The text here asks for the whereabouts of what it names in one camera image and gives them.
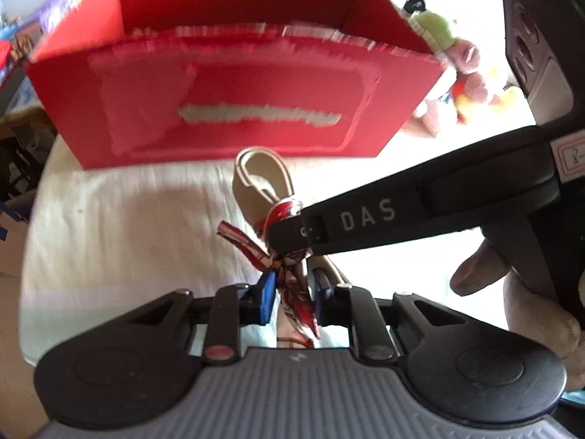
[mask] white label with red border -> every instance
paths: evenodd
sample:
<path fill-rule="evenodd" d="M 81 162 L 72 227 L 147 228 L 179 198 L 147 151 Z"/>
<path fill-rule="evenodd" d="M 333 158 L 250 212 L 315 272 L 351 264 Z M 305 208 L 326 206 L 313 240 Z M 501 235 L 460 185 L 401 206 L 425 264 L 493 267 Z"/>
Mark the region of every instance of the white label with red border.
<path fill-rule="evenodd" d="M 585 176 L 585 130 L 551 142 L 562 183 Z"/>

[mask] human hand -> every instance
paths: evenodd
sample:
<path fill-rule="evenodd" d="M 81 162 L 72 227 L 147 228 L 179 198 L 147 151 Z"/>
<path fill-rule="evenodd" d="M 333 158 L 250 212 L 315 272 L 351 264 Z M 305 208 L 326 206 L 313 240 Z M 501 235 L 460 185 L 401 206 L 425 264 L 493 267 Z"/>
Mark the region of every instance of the human hand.
<path fill-rule="evenodd" d="M 484 240 L 451 278 L 451 289 L 460 296 L 473 294 L 497 280 L 504 280 L 504 312 L 514 333 L 545 345 L 562 358 L 567 369 L 567 391 L 585 387 L 585 331 L 559 304 L 531 293 L 510 265 Z"/>

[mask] red box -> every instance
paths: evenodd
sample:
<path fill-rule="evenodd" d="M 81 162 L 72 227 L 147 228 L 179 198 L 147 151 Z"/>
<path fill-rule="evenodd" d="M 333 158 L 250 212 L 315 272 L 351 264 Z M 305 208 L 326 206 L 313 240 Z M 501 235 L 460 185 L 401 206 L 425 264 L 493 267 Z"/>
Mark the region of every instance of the red box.
<path fill-rule="evenodd" d="M 84 168 L 375 156 L 443 71 L 389 0 L 83 0 L 30 59 Z"/>

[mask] white table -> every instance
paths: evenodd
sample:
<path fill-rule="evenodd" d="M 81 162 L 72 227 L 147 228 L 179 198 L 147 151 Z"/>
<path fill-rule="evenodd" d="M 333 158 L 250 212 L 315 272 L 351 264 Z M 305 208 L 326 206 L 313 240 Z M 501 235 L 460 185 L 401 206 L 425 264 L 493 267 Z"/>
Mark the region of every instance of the white table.
<path fill-rule="evenodd" d="M 458 126 L 439 139 L 399 133 L 375 159 L 296 159 L 289 166 L 297 196 L 310 204 L 531 119 L 525 106 L 505 120 Z M 58 138 L 27 239 L 24 357 L 34 364 L 56 343 L 180 287 L 210 296 L 225 284 L 255 282 L 258 272 L 215 234 L 221 220 L 250 233 L 231 181 L 231 160 L 83 171 Z M 479 231 L 471 230 L 333 259 L 376 297 L 409 290 L 505 327 L 501 285 L 465 299 L 448 287 L 458 263 L 480 241 Z"/>

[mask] circular hole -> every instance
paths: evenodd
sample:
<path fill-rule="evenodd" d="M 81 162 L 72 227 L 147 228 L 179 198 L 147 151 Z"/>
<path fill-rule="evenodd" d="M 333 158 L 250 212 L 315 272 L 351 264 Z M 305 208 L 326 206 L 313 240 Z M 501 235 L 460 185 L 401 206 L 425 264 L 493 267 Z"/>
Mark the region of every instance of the circular hole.
<path fill-rule="evenodd" d="M 514 58 L 514 66 L 516 66 L 516 72 L 522 83 L 526 84 L 526 81 L 528 80 L 526 70 L 518 58 Z"/>
<path fill-rule="evenodd" d="M 534 61 L 532 60 L 532 54 L 530 54 L 530 49 L 528 49 L 526 42 L 520 36 L 516 36 L 516 45 L 518 45 L 518 50 L 524 58 L 524 61 L 526 61 L 526 65 L 534 71 Z"/>
<path fill-rule="evenodd" d="M 538 30 L 536 29 L 536 25 L 534 24 L 534 21 L 532 21 L 532 18 L 522 10 L 519 11 L 519 16 L 522 26 L 524 26 L 524 31 L 528 33 L 534 43 L 538 44 Z"/>

